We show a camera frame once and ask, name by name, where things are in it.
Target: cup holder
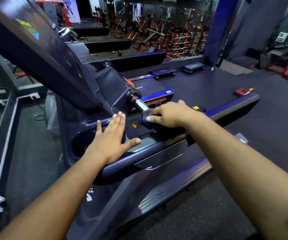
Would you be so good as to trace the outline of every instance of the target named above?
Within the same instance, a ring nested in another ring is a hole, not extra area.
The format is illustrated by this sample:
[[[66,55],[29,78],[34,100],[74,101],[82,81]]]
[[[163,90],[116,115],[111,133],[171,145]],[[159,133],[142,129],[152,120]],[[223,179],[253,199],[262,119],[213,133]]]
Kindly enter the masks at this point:
[[[108,124],[103,124],[103,131],[106,129]],[[87,149],[87,147],[92,143],[95,138],[96,127],[92,127],[90,129],[83,130],[78,132],[72,139],[72,149],[73,153],[82,157]]]

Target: gym floor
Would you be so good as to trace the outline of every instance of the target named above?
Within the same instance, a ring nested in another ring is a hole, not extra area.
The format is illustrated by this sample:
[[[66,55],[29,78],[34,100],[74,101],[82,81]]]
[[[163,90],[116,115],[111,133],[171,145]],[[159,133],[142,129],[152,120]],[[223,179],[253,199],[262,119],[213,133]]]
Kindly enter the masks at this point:
[[[234,81],[256,88],[261,100],[226,129],[242,133],[250,146],[288,172],[288,81],[264,70],[228,80]],[[10,207],[1,215],[2,229],[58,178],[60,138],[46,131],[44,121],[34,120],[40,114],[37,104],[27,104],[19,117],[5,195]],[[245,239],[254,232],[211,171],[119,239]]]

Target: hand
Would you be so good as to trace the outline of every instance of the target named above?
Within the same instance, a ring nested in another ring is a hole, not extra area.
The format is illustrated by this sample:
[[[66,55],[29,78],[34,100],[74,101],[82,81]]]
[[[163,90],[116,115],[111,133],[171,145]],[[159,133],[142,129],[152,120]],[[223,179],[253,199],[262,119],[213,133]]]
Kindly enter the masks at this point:
[[[178,103],[168,102],[156,107],[146,120],[153,123],[158,123],[170,128],[183,127],[188,115],[194,112],[188,107],[184,101],[179,100]]]
[[[141,143],[139,138],[134,138],[122,144],[122,137],[125,129],[125,114],[121,111],[113,115],[112,120],[102,132],[101,121],[97,121],[95,138],[88,146],[83,157],[92,154],[104,160],[103,163],[111,164],[119,159],[125,152]]]

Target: person's left hand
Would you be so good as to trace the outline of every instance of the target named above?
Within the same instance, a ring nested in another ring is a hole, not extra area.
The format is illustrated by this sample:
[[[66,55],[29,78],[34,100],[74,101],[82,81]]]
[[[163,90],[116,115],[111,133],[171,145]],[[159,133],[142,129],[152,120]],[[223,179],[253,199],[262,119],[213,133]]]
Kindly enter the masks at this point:
[[[117,115],[113,115],[104,132],[102,132],[101,121],[98,120],[95,138],[86,149],[83,157],[92,155],[104,160],[104,165],[111,164],[129,149],[140,144],[140,138],[134,138],[125,144],[121,143],[125,129],[125,120],[125,114],[118,112]]]

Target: forearm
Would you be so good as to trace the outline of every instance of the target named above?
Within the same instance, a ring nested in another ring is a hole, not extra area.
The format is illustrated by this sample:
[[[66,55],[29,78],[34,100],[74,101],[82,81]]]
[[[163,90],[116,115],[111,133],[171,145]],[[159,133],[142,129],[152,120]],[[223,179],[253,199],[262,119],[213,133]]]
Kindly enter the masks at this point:
[[[102,160],[82,157],[0,234],[7,240],[62,240],[90,189]]]
[[[202,113],[184,127],[198,143],[222,183],[253,224],[267,237],[288,237],[288,174],[237,140]]]

